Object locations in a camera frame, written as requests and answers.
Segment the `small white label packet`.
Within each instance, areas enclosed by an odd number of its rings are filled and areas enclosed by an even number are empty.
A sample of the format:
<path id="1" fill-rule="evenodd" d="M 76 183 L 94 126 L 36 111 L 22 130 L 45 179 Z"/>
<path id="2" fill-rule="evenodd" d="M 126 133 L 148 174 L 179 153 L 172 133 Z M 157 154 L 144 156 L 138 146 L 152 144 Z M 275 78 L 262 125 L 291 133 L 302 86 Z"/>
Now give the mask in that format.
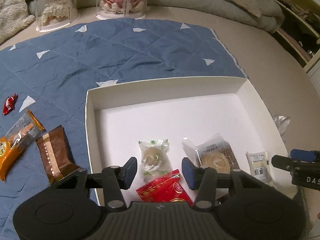
<path id="1" fill-rule="evenodd" d="M 270 167 L 268 163 L 268 153 L 246 153 L 251 175 L 263 183 L 271 182 Z"/>

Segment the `wooden shelf right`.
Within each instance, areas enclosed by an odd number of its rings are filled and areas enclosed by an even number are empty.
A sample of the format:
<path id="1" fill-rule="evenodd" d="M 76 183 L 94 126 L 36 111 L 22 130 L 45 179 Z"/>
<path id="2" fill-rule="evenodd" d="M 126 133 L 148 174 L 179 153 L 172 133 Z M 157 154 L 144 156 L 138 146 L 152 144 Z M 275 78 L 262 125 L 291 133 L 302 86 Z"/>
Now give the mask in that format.
<path id="1" fill-rule="evenodd" d="M 309 72 L 319 61 L 319 0 L 273 0 L 285 16 L 274 38 Z"/>

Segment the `small red candy wrapper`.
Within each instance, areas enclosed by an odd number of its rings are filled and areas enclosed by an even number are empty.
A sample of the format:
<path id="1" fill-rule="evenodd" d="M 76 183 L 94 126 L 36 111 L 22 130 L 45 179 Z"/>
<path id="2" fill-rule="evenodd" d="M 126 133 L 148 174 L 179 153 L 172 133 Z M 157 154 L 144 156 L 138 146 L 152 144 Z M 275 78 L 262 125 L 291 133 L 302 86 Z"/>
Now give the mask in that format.
<path id="1" fill-rule="evenodd" d="M 3 115 L 8 115 L 10 112 L 12 112 L 15 109 L 15 103 L 18 99 L 18 95 L 14 94 L 13 96 L 9 96 L 3 106 Z"/>

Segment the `green white candy pack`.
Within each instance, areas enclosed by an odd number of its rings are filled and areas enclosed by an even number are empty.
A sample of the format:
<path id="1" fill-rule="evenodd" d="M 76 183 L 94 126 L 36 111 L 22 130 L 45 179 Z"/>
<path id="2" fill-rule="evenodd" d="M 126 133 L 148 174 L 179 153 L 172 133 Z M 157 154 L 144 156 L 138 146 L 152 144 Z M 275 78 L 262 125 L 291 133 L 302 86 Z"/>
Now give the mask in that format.
<path id="1" fill-rule="evenodd" d="M 172 172 L 167 155 L 168 139 L 139 141 L 138 144 L 142 154 L 139 169 L 144 181 L 152 181 Z"/>

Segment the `blue quilted triangle mat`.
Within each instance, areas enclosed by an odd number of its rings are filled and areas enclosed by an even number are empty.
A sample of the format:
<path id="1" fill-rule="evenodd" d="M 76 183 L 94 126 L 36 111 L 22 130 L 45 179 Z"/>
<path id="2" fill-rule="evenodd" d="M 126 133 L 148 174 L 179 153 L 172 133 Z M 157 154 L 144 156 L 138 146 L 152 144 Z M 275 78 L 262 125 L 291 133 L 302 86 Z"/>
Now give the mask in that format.
<path id="1" fill-rule="evenodd" d="M 27 97 L 46 129 L 62 125 L 75 162 L 89 168 L 85 101 L 99 83 L 179 76 L 245 77 L 236 58 L 208 28 L 129 18 L 59 29 L 1 50 L 1 101 Z"/>

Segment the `white shallow cardboard box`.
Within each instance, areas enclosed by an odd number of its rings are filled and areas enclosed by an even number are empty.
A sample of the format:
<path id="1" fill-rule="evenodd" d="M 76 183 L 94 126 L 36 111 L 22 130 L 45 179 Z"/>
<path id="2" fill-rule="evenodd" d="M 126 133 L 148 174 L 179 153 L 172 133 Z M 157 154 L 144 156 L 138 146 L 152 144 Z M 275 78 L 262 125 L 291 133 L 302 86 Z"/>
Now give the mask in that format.
<path id="1" fill-rule="evenodd" d="M 138 143 L 166 139 L 173 169 L 185 156 L 182 139 L 195 145 L 220 134 L 229 142 L 240 168 L 246 153 L 287 155 L 272 116 L 248 79 L 177 77 L 120 83 L 91 89 L 85 126 L 91 171 L 123 166 L 141 158 Z"/>

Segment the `brown wafer packet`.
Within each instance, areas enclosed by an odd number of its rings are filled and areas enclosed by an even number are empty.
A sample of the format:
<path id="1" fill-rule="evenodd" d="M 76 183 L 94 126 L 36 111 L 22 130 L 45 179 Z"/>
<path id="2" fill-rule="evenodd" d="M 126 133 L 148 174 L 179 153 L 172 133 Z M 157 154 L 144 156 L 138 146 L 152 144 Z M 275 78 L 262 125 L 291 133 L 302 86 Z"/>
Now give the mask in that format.
<path id="1" fill-rule="evenodd" d="M 81 168 L 74 162 L 63 126 L 57 126 L 35 141 L 50 185 Z"/>

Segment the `fluffy white pillow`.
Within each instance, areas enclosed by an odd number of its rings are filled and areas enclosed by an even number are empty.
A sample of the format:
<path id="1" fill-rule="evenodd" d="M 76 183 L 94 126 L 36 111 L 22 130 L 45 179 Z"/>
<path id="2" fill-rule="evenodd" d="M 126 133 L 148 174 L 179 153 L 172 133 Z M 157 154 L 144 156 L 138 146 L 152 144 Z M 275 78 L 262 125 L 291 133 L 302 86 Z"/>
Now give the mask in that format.
<path id="1" fill-rule="evenodd" d="M 1 44 L 34 21 L 26 0 L 1 0 Z"/>

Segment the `clear pastry pack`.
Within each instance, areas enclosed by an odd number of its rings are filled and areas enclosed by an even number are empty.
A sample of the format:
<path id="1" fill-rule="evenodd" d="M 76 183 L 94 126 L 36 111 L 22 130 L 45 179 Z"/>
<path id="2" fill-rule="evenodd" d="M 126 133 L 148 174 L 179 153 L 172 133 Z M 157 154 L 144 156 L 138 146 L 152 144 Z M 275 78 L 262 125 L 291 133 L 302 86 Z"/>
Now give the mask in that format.
<path id="1" fill-rule="evenodd" d="M 210 167 L 218 173 L 229 173 L 240 168 L 229 142 L 220 133 L 197 146 L 184 137 L 182 147 L 196 167 Z"/>

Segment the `orange cookie pack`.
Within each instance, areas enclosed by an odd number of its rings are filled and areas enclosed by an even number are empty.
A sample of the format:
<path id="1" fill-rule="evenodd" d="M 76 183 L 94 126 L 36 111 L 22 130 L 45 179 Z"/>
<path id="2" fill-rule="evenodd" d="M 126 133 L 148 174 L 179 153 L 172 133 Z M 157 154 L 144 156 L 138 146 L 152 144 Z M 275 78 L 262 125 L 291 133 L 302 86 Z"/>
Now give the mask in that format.
<path id="1" fill-rule="evenodd" d="M 41 132 L 44 126 L 31 110 L 26 112 L 12 126 L 10 131 L 1 138 L 1 180 L 5 181 L 7 172 L 20 154 Z"/>

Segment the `red cookie snack pack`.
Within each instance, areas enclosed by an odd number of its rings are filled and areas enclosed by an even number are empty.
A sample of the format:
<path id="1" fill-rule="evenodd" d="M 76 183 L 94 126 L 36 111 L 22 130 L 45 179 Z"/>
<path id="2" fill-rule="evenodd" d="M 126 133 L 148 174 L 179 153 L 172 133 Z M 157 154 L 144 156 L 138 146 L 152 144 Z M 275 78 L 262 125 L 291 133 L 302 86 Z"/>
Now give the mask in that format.
<path id="1" fill-rule="evenodd" d="M 193 206 L 193 201 L 180 184 L 180 178 L 179 170 L 173 170 L 136 189 L 136 192 L 143 202 L 187 202 Z"/>

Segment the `clear case white doll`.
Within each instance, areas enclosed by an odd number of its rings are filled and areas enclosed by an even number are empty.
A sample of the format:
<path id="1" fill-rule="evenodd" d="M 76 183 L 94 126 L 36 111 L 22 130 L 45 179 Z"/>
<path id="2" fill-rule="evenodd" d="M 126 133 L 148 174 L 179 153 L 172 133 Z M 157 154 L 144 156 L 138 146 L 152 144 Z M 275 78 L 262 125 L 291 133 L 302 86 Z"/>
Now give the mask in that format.
<path id="1" fill-rule="evenodd" d="M 80 17 L 76 0 L 34 0 L 36 31 L 45 33 L 71 24 Z"/>

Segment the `grey folded duvet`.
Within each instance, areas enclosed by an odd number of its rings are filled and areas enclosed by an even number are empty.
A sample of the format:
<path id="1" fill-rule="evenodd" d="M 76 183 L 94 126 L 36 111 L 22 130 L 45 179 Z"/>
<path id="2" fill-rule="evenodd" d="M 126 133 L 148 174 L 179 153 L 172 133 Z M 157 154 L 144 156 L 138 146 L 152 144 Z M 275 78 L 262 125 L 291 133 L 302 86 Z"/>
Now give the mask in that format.
<path id="1" fill-rule="evenodd" d="M 260 18 L 230 0 L 148 0 L 148 5 L 198 10 L 273 33 L 280 28 L 285 16 L 275 1 L 259 0 L 259 2 L 262 8 Z"/>

